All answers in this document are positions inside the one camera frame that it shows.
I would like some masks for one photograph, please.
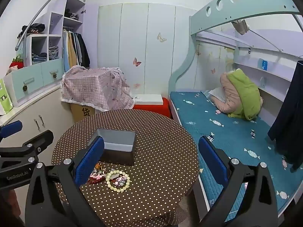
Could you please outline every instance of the round table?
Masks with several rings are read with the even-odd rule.
[[[102,221],[110,227],[161,227],[184,220],[178,203],[198,174],[196,144],[188,132],[174,120],[149,111],[102,112],[81,120],[62,135],[52,164],[74,157],[97,128],[136,132],[134,166],[101,162],[108,172],[114,168],[129,174],[131,183],[126,191],[112,191],[105,181],[80,187]],[[60,184],[57,189],[66,201]]]

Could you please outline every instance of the bunk bed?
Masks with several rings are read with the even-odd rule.
[[[208,135],[215,147],[224,150],[232,158],[238,158],[242,163],[255,166],[266,162],[276,190],[280,217],[290,202],[293,199],[297,201],[302,194],[303,168],[291,173],[290,166],[275,152],[273,143],[266,139],[275,117],[269,117],[269,114],[264,112],[261,117],[251,121],[230,118],[216,112],[216,106],[203,94],[204,90],[178,91],[175,87],[177,80],[189,69],[195,55],[196,43],[200,40],[235,49],[234,68],[241,68],[259,89],[283,102],[294,69],[277,62],[268,62],[267,70],[260,69],[260,59],[240,56],[239,48],[278,51],[299,59],[303,55],[300,47],[302,44],[291,42],[296,38],[297,42],[303,43],[303,34],[285,30],[260,30],[242,36],[235,30],[225,33],[212,30],[216,26],[233,21],[269,14],[291,14],[303,31],[302,16],[292,0],[213,0],[190,16],[188,53],[183,64],[169,79],[169,103],[174,120],[190,133],[196,144],[201,136]],[[267,78],[266,86],[263,87],[260,86],[262,77]],[[198,153],[198,157],[200,173],[193,190],[202,219],[215,203],[223,187],[216,183],[201,154]],[[235,217],[245,189],[246,185],[243,184],[226,220]]]

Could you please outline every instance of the red stool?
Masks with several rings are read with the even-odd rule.
[[[162,100],[163,100],[163,105],[134,105],[133,109],[151,111],[171,118],[172,114],[169,110],[169,101],[164,97],[162,97]]]

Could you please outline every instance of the bed sheet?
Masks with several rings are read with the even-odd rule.
[[[212,135],[213,145],[224,150],[229,157],[238,158],[243,164],[254,166],[265,162],[272,176],[278,210],[288,202],[303,180],[303,167],[295,173],[290,172],[291,166],[283,160],[282,155],[275,152],[274,144],[267,137],[269,125],[259,117],[247,121],[230,118],[224,113],[217,114],[217,108],[203,93],[171,92],[170,98],[182,126],[190,133],[196,145],[201,136]],[[200,153],[198,159],[200,177],[211,207],[223,187],[216,183]],[[235,217],[244,193],[245,184],[242,184],[226,220]]]

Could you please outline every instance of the blue gripper pad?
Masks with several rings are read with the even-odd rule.
[[[205,138],[201,137],[198,143],[199,152],[203,157],[205,163],[210,169],[214,179],[218,184],[225,187],[228,184],[227,168],[223,164],[222,160],[208,144]]]
[[[75,184],[77,187],[85,184],[99,161],[104,150],[104,140],[99,137],[84,155],[83,159],[75,170]]]
[[[20,120],[18,120],[13,123],[2,126],[0,129],[0,137],[7,138],[10,135],[13,135],[21,130],[22,130],[22,122]]]

